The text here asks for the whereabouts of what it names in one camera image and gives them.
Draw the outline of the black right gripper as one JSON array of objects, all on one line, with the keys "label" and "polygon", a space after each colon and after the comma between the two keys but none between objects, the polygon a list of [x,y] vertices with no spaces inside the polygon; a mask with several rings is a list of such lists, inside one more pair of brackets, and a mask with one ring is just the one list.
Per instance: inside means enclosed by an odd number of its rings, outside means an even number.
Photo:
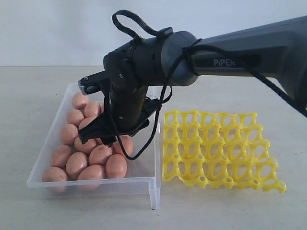
[{"label": "black right gripper", "polygon": [[149,117],[161,108],[158,98],[146,98],[148,88],[141,86],[134,92],[125,92],[111,86],[103,114],[79,130],[81,143],[99,138],[104,145],[112,147],[116,130],[121,136],[133,137],[148,127]]}]

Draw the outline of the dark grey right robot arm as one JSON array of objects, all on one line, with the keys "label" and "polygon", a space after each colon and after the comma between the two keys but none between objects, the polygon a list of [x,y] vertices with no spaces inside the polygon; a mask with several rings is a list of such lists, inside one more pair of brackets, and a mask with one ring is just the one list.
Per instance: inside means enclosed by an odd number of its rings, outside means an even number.
[{"label": "dark grey right robot arm", "polygon": [[85,95],[102,92],[104,112],[79,131],[82,143],[100,138],[111,145],[117,136],[134,136],[165,102],[146,99],[150,86],[189,86],[201,75],[252,76],[275,91],[303,115],[307,113],[307,18],[297,17],[206,39],[172,28],[156,31],[131,17],[151,35],[141,38],[114,25],[132,40],[108,53],[104,71],[79,80]]}]

